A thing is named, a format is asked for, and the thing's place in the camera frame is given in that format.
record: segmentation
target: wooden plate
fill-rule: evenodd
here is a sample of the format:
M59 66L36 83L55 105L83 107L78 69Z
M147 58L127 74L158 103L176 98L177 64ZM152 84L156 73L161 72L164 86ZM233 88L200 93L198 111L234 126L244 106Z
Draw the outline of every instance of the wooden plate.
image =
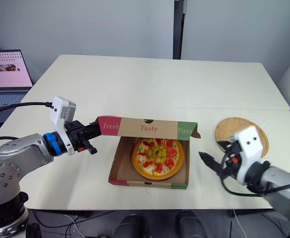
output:
M258 130L260 140L263 145L262 158L267 156L270 150L269 139L265 132L255 123L243 118L227 118L222 120L215 129L215 140L230 140L230 136L236 132L249 127L255 126Z
M136 169L137 172L139 172L140 175L142 175L144 178L146 179L151 179L151 180L164 180L164 179L168 179L172 176L174 176L181 168L183 162L184 162L184 149L181 145L181 143L179 142L179 140L173 140L178 149L179 149L179 160L177 161L176 166L168 173L163 174L163 175L150 175L148 173L146 173L139 165L138 161L137 161L137 152L138 152L138 148L140 146L140 144L145 140L145 138L142 138L141 140L138 141L138 143L135 145L134 150L133 150L133 165L134 168Z

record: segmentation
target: cable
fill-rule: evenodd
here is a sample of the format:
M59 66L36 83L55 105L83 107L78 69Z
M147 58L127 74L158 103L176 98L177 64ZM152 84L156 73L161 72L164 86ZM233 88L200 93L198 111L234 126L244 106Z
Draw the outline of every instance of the cable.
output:
M80 234L82 237L85 238L85 235L81 233L81 231L80 231L79 228L77 227L76 223L74 223L74 220L72 219L72 217L70 217L70 216L68 216L68 215L65 215L65 216L68 217L68 218L73 222L73 224L74 224L74 226L75 226L77 232L79 232L79 234Z
M232 220L230 222L230 236L229 236L229 238L231 238L231 233L232 233Z
M94 219L94 218L102 217L102 216L104 216L104 215L106 215L106 214L109 214L109 213L112 213L112 212L115 212L115 210L113 210L113 211L109 211L109 212L105 212L105 213L103 213L103 214L100 214L100 215L97 215L97 216L94 216L94 217L90 217L90 218L87 218L87 219L84 219L84 220L81 220L81 221L75 222L75 224L79 224L79 223L81 223L81 222L89 221L89 220L92 220L92 219ZM36 214L35 211L33 211L33 214L34 214L36 220L38 221L38 223L39 223L40 225L42 225L43 227L46 227L46 228L60 228L60 227L67 227L67 226L73 225L73 223L70 223L70 224L65 224L65 225L55 226L55 227L47 226L47 225L43 224L43 223L39 220L39 218L38 218L38 216L37 216L37 214Z
M263 213L261 214L263 217L265 217L266 219L268 219L270 222L272 222L279 230L280 230L280 232L282 233L282 235L284 236L284 237L288 237L285 233L284 233L284 231L282 230L282 228L281 228L281 226L278 226L278 224L276 224L273 220L271 220L270 218L268 218L266 215L264 215Z
M223 188L228 193L231 193L232 195L237 195L237 196L242 196L242 197L260 197L260 195L259 194L256 194L256 193L239 193L239 192L233 192L229 188L226 187L226 185L224 184L224 181L223 181L223 166L224 166L224 162L225 162L225 159L226 159L227 156L228 156L228 154L225 153L224 156L223 156L223 158L222 158L221 165L220 165L220 168L221 168L221 171L220 171L220 181L221 181L221 184L222 184Z
M15 140L18 139L17 137L12 136L0 136L0 140Z
M271 189L263 191L262 193L263 194L268 194L268 193L271 193L271 192L278 192L278 191L289 189L289 188L290 188L290 184L284 185L284 186L280 186L280 187L271 188Z
M66 233L65 233L65 238L67 238L67 233L68 233L68 230L69 228L71 227L72 224L68 225L67 229L66 229Z
M238 220L238 217L236 216L235 210L233 210L233 213L234 213L234 216L235 216L236 222L237 222L238 225L240 226L240 228L241 228L241 230L242 230L242 232L243 232L245 238L248 238L248 237L246 236L246 233L245 233L243 227L241 226L241 224L240 224L240 222L239 222L239 220Z
M24 107L24 106L34 106L34 105L42 105L42 106L46 106L47 108L53 108L52 107L52 103L50 102L31 102L31 103L16 103L16 104L11 104L8 105L6 107L2 107L0 108L0 112L5 111L7 109L11 109L11 108L18 108L18 107Z

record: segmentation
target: cardboard box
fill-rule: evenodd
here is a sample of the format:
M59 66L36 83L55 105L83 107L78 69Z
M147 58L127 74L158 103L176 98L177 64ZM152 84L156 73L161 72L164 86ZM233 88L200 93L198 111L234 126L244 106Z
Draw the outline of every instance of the cardboard box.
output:
M190 137L201 138L196 122L166 121L151 119L131 119L104 116L98 117L102 135L121 136L109 182L113 185L149 186L173 189L186 189L189 182ZM181 169L172 177L153 181L142 177L134 168L132 153L141 138L178 139L184 149L184 162Z

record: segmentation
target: laptop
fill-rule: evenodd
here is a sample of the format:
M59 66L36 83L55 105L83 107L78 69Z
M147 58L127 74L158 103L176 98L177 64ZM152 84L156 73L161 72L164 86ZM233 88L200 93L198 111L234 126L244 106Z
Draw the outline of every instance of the laptop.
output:
M33 84L20 50L0 50L0 108L20 103ZM5 122L14 109L0 112Z

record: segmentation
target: toy pizza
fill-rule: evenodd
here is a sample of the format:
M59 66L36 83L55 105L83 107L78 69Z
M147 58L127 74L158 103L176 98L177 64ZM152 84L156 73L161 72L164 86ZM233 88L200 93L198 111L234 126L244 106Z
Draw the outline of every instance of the toy pizza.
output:
M175 175L184 161L179 140L142 138L134 147L133 165L143 177L163 180Z

